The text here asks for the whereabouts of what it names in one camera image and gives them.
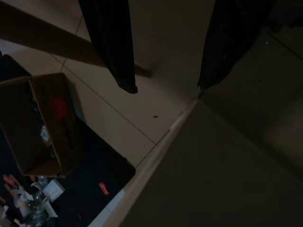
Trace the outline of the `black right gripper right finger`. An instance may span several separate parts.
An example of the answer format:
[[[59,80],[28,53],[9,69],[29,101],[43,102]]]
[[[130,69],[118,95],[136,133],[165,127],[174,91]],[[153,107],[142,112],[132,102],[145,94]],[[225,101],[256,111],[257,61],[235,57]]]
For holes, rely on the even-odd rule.
[[[266,0],[217,0],[205,37],[198,87],[226,78],[253,45],[267,18]]]

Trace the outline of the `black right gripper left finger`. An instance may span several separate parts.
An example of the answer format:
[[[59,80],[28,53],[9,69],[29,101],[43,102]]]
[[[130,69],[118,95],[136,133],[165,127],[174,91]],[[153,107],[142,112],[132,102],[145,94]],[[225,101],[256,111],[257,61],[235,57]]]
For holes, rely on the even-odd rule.
[[[118,86],[138,93],[133,40],[127,0],[80,0],[91,43]]]

